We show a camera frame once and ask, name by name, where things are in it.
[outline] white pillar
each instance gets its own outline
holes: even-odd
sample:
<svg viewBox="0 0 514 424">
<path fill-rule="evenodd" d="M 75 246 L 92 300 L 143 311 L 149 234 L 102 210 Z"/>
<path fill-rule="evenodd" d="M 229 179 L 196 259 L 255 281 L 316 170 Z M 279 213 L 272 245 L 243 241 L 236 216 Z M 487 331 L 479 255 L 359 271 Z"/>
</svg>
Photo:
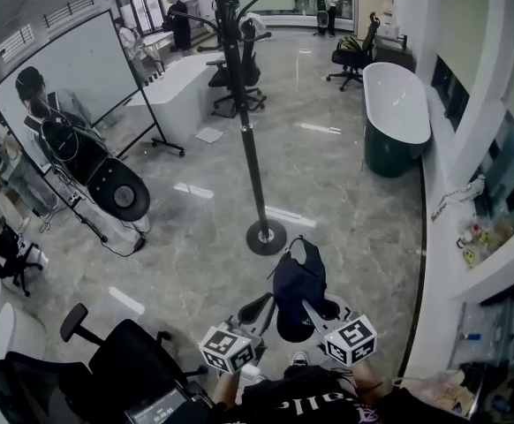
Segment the white pillar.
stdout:
<svg viewBox="0 0 514 424">
<path fill-rule="evenodd" d="M 425 83 L 432 81 L 437 60 L 437 41 L 440 34 L 440 0 L 423 0 L 419 8 L 418 39 L 413 40 L 412 53 L 416 58 L 416 75 Z"/>
<path fill-rule="evenodd" d="M 479 69 L 454 139 L 449 178 L 455 187 L 469 182 L 498 133 L 506 115 L 502 99 L 513 67 L 514 0 L 488 0 Z"/>
</svg>

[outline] glass door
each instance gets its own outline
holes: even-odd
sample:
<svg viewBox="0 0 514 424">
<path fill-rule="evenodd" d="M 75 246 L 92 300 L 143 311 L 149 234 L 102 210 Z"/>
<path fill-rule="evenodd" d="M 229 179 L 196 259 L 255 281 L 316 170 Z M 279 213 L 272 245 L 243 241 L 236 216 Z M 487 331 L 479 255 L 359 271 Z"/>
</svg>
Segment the glass door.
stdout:
<svg viewBox="0 0 514 424">
<path fill-rule="evenodd" d="M 117 0 L 125 24 L 141 36 L 163 31 L 166 0 Z"/>
<path fill-rule="evenodd" d="M 141 35 L 153 33 L 153 25 L 150 21 L 150 14 L 145 0 L 132 0 L 132 5 L 135 8 L 135 14 L 137 16 L 138 31 Z"/>
</svg>

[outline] white desk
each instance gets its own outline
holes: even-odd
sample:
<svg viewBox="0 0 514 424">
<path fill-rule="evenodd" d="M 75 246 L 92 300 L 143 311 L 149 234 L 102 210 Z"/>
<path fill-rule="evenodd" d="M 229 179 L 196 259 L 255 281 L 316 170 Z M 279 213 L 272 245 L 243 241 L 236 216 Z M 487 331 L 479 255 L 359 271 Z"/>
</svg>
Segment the white desk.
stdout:
<svg viewBox="0 0 514 424">
<path fill-rule="evenodd" d="M 167 32 L 150 34 L 143 38 L 143 42 L 145 42 L 146 46 L 152 48 L 155 52 L 158 52 L 159 49 L 171 45 L 174 42 L 174 39 L 172 32 Z"/>
<path fill-rule="evenodd" d="M 213 102 L 223 95 L 221 88 L 208 83 L 217 71 L 207 62 L 223 58 L 223 53 L 184 57 L 164 75 L 145 87 L 145 95 L 170 143 L 184 143 L 198 132 L 202 120 L 213 109 Z M 147 105 L 137 93 L 126 105 L 132 117 L 149 119 Z"/>
</svg>

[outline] device screen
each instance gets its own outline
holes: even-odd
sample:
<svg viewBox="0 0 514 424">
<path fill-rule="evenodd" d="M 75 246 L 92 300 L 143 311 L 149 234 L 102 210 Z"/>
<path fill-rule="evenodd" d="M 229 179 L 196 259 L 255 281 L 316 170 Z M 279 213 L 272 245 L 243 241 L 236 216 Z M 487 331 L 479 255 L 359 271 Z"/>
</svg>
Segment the device screen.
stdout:
<svg viewBox="0 0 514 424">
<path fill-rule="evenodd" d="M 161 424 L 188 400 L 176 388 L 155 401 L 138 405 L 125 412 L 133 424 Z"/>
</svg>

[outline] white freestanding bathtub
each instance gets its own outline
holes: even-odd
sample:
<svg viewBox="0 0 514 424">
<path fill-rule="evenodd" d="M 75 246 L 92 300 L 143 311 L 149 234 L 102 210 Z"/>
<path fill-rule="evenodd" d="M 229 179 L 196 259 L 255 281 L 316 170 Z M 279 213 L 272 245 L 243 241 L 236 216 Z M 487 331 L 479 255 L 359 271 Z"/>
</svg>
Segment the white freestanding bathtub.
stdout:
<svg viewBox="0 0 514 424">
<path fill-rule="evenodd" d="M 365 161 L 377 174 L 404 174 L 430 140 L 426 90 L 402 66 L 373 63 L 363 71 L 367 113 Z"/>
</svg>

